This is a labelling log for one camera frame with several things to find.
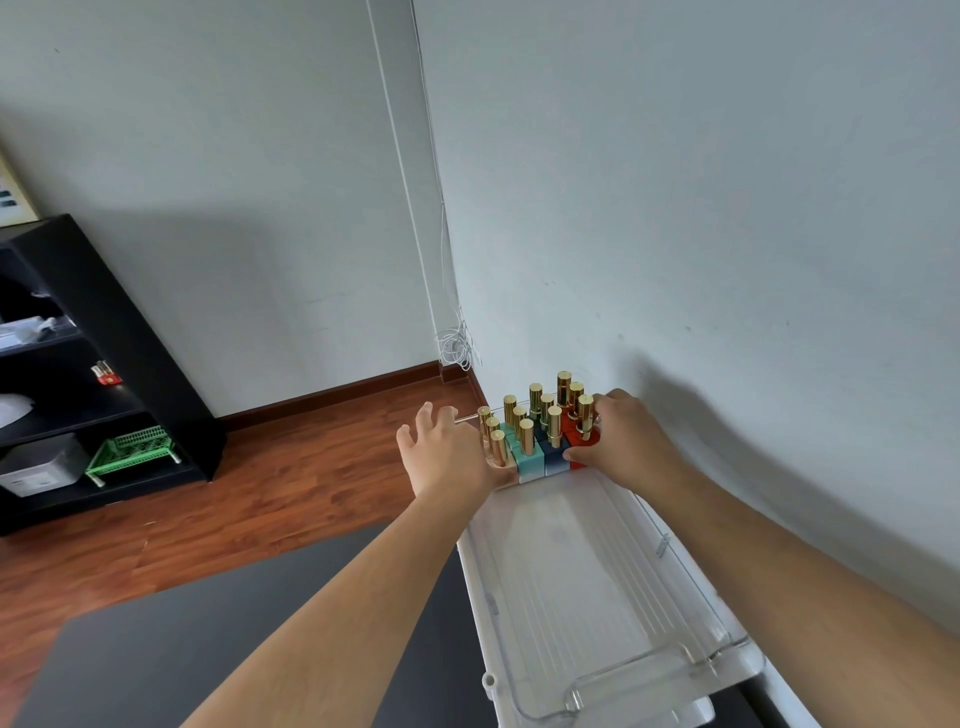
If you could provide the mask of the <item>person's left hand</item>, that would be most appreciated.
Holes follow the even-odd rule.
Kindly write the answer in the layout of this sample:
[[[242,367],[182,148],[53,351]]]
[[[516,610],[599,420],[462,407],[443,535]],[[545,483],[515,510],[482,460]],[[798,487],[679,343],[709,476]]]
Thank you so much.
[[[416,412],[418,443],[400,452],[414,495],[477,509],[496,489],[479,432],[466,422],[440,430],[440,407],[426,401]]]

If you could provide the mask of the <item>person's right hand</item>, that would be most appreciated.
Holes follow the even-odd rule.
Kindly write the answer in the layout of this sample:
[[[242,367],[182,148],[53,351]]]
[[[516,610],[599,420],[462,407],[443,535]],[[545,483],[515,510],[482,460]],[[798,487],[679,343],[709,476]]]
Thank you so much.
[[[579,464],[649,501],[678,480],[688,464],[645,404],[622,389],[594,394],[603,464]]]

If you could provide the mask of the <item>red nail polish bottle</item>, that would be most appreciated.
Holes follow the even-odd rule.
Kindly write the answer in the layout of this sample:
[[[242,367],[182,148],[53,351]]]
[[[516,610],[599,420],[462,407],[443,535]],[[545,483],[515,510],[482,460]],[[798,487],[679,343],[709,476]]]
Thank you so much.
[[[588,448],[600,440],[595,423],[596,413],[594,397],[591,394],[579,394],[576,401],[566,410],[561,430],[570,449]]]

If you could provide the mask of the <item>pink nail polish bottle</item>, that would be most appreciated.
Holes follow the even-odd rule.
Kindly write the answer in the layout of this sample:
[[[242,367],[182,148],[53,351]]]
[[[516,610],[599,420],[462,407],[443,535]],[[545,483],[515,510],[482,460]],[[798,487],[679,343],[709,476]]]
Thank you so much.
[[[486,440],[486,462],[492,468],[495,489],[511,488],[520,484],[520,471],[506,434],[492,429]]]

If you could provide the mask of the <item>person's right forearm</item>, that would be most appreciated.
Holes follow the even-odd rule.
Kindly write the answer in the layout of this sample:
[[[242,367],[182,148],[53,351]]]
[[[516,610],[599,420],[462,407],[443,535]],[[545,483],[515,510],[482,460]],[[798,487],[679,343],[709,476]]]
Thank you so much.
[[[960,637],[681,460],[635,490],[821,728],[960,728]]]

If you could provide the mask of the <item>person's left forearm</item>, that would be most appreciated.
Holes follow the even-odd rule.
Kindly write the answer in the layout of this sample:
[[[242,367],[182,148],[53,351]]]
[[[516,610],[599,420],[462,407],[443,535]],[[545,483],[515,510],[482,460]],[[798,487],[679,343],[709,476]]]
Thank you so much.
[[[493,491],[425,487],[181,728],[371,728],[451,552]]]

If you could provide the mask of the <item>cluster of gold-capped polish bottles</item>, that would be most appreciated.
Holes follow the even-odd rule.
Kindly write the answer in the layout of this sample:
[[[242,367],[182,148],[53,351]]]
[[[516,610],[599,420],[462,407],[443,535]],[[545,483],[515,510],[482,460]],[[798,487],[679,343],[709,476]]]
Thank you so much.
[[[552,386],[531,383],[525,397],[505,394],[493,406],[482,404],[465,421],[479,432],[484,451],[491,430],[506,434],[519,470],[518,485],[526,484],[583,467],[565,460],[570,444],[562,431],[568,408],[581,394],[589,395],[585,384],[570,370],[560,370]]]

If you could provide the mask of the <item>brown wooden baseboard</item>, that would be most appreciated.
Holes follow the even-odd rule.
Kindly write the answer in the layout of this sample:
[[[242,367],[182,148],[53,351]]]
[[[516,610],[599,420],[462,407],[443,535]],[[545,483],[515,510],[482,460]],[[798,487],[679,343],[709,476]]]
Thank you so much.
[[[227,432],[241,431],[431,380],[439,380],[444,385],[465,381],[479,404],[486,405],[488,402],[473,369],[464,370],[458,365],[443,365],[439,361],[429,361],[330,389],[235,412],[218,417],[217,420]]]

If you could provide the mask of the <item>clear plastic storage bin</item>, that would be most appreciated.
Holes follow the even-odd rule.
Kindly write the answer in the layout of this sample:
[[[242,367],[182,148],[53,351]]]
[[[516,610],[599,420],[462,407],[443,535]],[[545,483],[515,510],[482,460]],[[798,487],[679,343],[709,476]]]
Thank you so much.
[[[765,668],[653,511],[594,470],[495,491],[465,531],[513,705],[539,726],[629,728]]]

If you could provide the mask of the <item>white plastic tray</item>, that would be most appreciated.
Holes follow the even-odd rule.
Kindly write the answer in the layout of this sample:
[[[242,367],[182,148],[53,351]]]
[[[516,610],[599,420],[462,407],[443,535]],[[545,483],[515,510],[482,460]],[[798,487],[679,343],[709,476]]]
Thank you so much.
[[[470,534],[464,531],[457,541],[465,588],[482,653],[485,673],[482,677],[486,697],[495,711],[498,728],[583,728],[572,718],[544,727],[521,716],[514,705],[506,678],[506,667],[499,653],[493,612],[483,588],[478,561]],[[739,685],[700,698],[680,708],[635,722],[629,728],[765,728]]]

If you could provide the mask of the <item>black shelf unit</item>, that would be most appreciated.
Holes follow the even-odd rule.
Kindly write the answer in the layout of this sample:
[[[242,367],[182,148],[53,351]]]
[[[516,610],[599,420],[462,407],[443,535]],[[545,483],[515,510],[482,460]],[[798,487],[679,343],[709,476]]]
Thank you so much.
[[[160,426],[182,463],[168,457],[24,498],[0,487],[0,535],[194,481],[210,481],[226,432],[150,323],[68,214],[0,228],[0,311],[17,303],[54,309],[80,335],[0,354],[0,395],[23,395],[30,412],[0,427],[0,458],[13,447],[73,433],[90,456],[108,438]],[[101,385],[91,365],[123,379]]]

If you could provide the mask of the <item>green plastic basket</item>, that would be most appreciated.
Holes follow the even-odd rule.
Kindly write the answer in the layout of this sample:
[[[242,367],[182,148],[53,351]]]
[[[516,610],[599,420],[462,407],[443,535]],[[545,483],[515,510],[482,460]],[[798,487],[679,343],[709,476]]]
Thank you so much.
[[[104,476],[164,457],[177,465],[183,463],[172,437],[162,426],[155,425],[102,441],[84,474],[98,488],[104,488]]]

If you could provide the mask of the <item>grey storage box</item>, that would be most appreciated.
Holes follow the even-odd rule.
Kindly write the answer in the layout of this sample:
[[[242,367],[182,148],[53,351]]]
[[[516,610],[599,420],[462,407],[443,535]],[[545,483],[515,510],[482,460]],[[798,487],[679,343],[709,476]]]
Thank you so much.
[[[18,498],[76,483],[91,456],[73,433],[14,446],[0,458],[0,487]]]

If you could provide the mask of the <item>white plastic bag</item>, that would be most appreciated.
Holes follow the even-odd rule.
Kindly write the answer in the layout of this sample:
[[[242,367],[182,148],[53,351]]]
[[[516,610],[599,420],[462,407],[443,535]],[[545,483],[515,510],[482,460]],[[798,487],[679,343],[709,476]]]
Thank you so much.
[[[80,335],[80,329],[66,316],[0,322],[0,355],[48,346]]]

